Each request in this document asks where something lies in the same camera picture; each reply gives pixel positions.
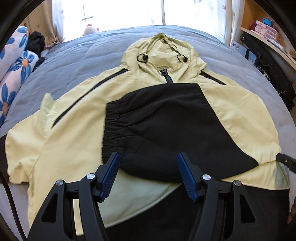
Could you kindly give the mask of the person right hand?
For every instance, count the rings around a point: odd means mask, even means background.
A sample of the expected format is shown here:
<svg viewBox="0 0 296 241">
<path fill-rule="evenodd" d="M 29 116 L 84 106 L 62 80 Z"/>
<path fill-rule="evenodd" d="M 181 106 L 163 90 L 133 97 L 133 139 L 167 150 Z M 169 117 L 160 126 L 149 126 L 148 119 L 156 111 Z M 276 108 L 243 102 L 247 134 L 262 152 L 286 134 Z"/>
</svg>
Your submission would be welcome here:
<svg viewBox="0 0 296 241">
<path fill-rule="evenodd" d="M 292 221 L 293 217 L 295 216 L 295 213 L 296 213 L 296 198 L 294 199 L 293 205 L 291 207 L 291 211 L 288 216 L 288 220 L 287 220 L 288 224 L 290 224 L 290 222 Z"/>
</svg>

